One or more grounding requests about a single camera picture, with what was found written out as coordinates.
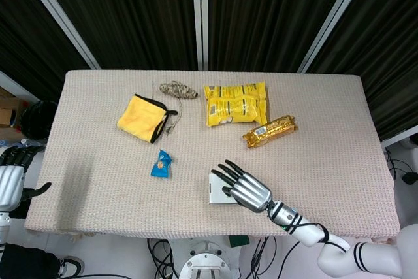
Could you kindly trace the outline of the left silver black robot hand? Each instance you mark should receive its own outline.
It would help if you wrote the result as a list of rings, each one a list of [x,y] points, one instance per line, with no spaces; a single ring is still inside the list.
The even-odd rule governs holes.
[[[12,212],[21,202],[30,200],[45,193],[51,182],[39,189],[24,188],[25,176],[35,155],[45,146],[6,148],[1,153],[1,213]]]

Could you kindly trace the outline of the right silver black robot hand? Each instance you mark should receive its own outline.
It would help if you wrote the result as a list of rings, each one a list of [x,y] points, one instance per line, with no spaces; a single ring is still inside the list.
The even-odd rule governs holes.
[[[212,169],[210,172],[224,183],[221,190],[227,197],[255,213],[267,210],[272,201],[272,192],[268,187],[228,159],[218,167],[220,171]]]

